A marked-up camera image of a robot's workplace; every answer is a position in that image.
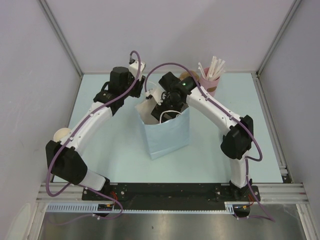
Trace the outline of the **light blue paper bag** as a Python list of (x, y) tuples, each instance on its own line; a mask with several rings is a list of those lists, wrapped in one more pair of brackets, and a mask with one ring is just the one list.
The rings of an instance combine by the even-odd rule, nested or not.
[[(150, 89), (154, 87), (160, 88), (154, 83)], [(155, 160), (189, 145), (190, 110), (187, 108), (176, 118), (159, 123), (151, 115), (157, 103), (151, 96), (145, 96), (147, 91), (142, 92), (144, 100), (135, 106), (135, 111), (145, 149), (150, 158)]]

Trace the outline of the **brown paper cups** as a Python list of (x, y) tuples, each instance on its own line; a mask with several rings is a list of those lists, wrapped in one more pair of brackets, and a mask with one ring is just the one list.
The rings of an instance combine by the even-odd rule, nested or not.
[(70, 128), (67, 128), (67, 127), (60, 128), (60, 129), (57, 130), (57, 131), (55, 132), (55, 134), (53, 135), (53, 141), (54, 141), (54, 142), (59, 142), (62, 138), (64, 138), (65, 136), (67, 136), (70, 131), (71, 131), (71, 129), (70, 129)]

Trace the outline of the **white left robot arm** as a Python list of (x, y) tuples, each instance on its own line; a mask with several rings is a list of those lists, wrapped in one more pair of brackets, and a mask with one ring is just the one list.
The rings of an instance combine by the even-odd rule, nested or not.
[(70, 184), (93, 189), (100, 200), (110, 196), (109, 179), (88, 169), (82, 159), (87, 143), (98, 129), (124, 105), (127, 97), (139, 98), (145, 77), (145, 63), (135, 61), (129, 67), (117, 66), (96, 94), (86, 115), (72, 129), (58, 130), (61, 138), (45, 146), (48, 171)]

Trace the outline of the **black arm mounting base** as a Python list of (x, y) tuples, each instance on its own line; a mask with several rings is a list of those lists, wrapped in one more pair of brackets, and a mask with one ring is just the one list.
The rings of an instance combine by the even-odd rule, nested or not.
[(136, 208), (168, 208), (190, 209), (196, 206), (212, 206), (215, 203), (231, 203), (233, 205), (250, 206), (260, 200), (257, 186), (239, 193), (230, 183), (110, 183), (99, 193), (84, 189), (83, 201), (106, 201), (103, 195), (115, 197), (119, 202), (115, 206)]

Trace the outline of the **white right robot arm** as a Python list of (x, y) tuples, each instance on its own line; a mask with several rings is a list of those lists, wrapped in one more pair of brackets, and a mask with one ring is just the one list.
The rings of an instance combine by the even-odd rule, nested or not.
[(220, 149), (230, 160), (231, 179), (230, 194), (242, 201), (249, 194), (251, 180), (249, 177), (248, 158), (254, 139), (254, 122), (249, 115), (235, 114), (216, 101), (192, 76), (180, 80), (168, 72), (159, 80), (162, 89), (146, 90), (145, 95), (155, 102), (153, 116), (161, 120), (163, 112), (177, 114), (183, 104), (195, 108), (222, 132)]

